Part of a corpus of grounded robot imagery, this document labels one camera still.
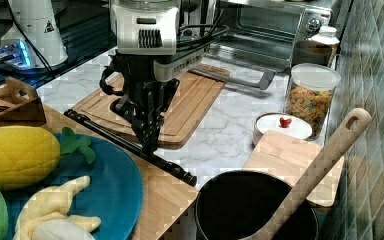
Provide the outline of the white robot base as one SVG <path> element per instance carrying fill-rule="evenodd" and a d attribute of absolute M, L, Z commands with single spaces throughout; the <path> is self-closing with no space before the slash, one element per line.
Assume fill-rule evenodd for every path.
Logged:
<path fill-rule="evenodd" d="M 46 69 L 68 58 L 52 0 L 8 0 L 13 26 L 3 35 L 0 60 L 19 69 Z"/>

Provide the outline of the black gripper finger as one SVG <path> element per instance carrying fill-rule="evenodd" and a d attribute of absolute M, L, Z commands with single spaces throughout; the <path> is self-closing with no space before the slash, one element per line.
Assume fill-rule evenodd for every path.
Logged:
<path fill-rule="evenodd" d="M 147 126 L 147 133 L 145 135 L 144 149 L 147 153 L 153 154 L 158 148 L 158 140 L 162 125 L 164 123 L 164 116 L 159 114 L 155 115 Z"/>
<path fill-rule="evenodd" d="M 142 144 L 143 147 L 145 147 L 148 144 L 148 125 L 147 125 L 147 123 L 142 119 L 134 117 L 132 119 L 132 129 L 135 132 L 139 142 Z"/>

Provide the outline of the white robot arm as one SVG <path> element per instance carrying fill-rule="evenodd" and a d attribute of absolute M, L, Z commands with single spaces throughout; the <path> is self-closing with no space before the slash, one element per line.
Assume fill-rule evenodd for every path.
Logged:
<path fill-rule="evenodd" d="M 147 153 L 158 147 L 163 113 L 180 85 L 177 76 L 199 65 L 215 26 L 184 36 L 181 0 L 116 0 L 110 4 L 117 49 L 101 75 L 100 88 L 118 97 L 111 110 L 131 124 Z"/>

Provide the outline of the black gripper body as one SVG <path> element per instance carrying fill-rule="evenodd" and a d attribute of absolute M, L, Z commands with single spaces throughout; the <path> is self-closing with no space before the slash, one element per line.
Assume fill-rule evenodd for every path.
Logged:
<path fill-rule="evenodd" d="M 105 94 L 119 96 L 110 106 L 114 113 L 132 126 L 134 117 L 148 125 L 155 115 L 163 115 L 168 110 L 180 84 L 178 79 L 158 81 L 154 74 L 153 57 L 116 53 L 110 58 L 110 64 L 101 74 L 99 86 Z M 106 82 L 114 72 L 120 73 L 124 79 L 120 90 Z"/>

